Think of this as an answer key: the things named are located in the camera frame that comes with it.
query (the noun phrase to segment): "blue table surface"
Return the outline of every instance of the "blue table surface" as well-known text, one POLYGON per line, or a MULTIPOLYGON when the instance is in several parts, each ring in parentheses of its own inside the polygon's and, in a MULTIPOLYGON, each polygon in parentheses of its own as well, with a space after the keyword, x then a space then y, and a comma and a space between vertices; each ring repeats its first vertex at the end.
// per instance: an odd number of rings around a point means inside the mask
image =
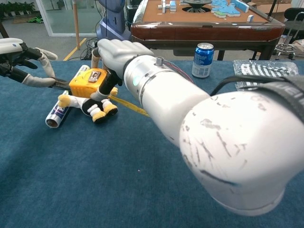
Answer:
MULTIPOLYGON (((191 74, 192 61, 174 63, 191 74)), ((294 63, 303 74, 302 61, 294 63)), ((52 62, 66 80, 82 64, 90 62, 52 62)), ((27 71, 44 76, 41 67, 27 71)), ((210 93, 233 74, 232 62, 215 61, 208 78, 193 80, 210 93)), ((235 90, 232 83, 220 92, 235 90)), ((270 213, 235 215, 210 197, 150 118, 121 104, 101 125, 70 109, 59 128, 48 128, 61 92, 1 78, 0 228, 304 227, 303 173, 270 213)), ((139 105, 125 86, 118 97, 139 105)))

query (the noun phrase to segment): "plush toy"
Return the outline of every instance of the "plush toy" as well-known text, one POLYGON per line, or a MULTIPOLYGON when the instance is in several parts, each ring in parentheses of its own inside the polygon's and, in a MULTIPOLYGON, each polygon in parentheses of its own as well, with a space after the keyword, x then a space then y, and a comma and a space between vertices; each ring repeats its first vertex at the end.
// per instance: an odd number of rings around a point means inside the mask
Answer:
MULTIPOLYGON (((114 87, 110 94, 117 95, 117 92, 118 89, 114 87)), ((80 108, 85 115, 91 116, 96 124, 102 123, 107 117, 115 115, 118 111, 117 106, 112 104, 108 98, 97 102, 89 98, 62 94, 58 97, 58 100, 59 107, 80 108)))

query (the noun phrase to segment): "gray floor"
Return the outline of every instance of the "gray floor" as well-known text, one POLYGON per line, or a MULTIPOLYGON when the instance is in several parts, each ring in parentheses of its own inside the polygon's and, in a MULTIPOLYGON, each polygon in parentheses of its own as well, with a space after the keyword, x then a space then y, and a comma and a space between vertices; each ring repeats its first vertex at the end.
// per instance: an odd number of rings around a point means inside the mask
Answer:
MULTIPOLYGON (((36 23, 21 23, 13 24, 13 19, 6 19, 3 22, 8 35, 12 38, 22 39, 29 47, 39 47, 52 51, 58 55, 59 60, 63 60, 76 46, 75 37, 49 37, 44 24, 36 23)), ((86 48, 83 44, 80 50, 76 51, 72 57, 80 56, 81 52, 86 48)), ((192 60, 193 57, 176 57, 172 50, 153 50, 157 56, 162 56, 167 60, 192 60)), ((249 59, 252 57, 252 51, 226 51, 224 60, 249 59)), ((281 55, 280 59, 287 59, 287 56, 281 55)))

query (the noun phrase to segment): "soda can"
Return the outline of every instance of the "soda can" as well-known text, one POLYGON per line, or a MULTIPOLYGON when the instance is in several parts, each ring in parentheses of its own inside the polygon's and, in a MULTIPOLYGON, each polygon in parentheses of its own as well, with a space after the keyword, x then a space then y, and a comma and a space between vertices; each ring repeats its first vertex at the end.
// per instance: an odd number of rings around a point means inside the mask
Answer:
MULTIPOLYGON (((74 77, 77 77, 80 75, 82 72, 85 72, 89 70, 90 67, 87 65, 82 65, 78 72, 75 74, 74 77)), ((62 94, 68 95, 69 92, 66 90, 62 94)), ((69 107, 61 108, 58 106, 59 101, 56 102, 52 110, 49 112, 49 114, 46 117, 46 124, 50 128, 58 128, 63 121, 64 117, 67 114, 67 111, 69 110, 69 107)))
POLYGON ((214 47, 209 43, 200 43, 195 49, 192 75, 195 77, 208 77, 211 70, 214 47))

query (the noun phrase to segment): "measuring tape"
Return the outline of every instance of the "measuring tape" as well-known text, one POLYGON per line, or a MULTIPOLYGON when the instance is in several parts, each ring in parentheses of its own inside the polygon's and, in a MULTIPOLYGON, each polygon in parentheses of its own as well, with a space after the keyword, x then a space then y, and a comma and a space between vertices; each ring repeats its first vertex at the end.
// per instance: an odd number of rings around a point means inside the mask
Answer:
POLYGON ((126 106, 127 108, 130 108, 131 110, 133 110, 133 111, 135 111, 135 112, 137 112, 139 114, 142 114, 142 115, 145 115, 145 116, 149 117, 149 115, 147 114, 147 112, 144 109, 142 109, 140 107, 137 107, 136 105, 134 105, 134 104, 132 104, 130 102, 127 102, 127 101, 125 101, 123 99, 120 99, 120 98, 118 98, 116 96, 112 96, 112 95, 109 95, 109 98, 111 100, 113 100, 113 101, 121 103, 122 105, 126 106))

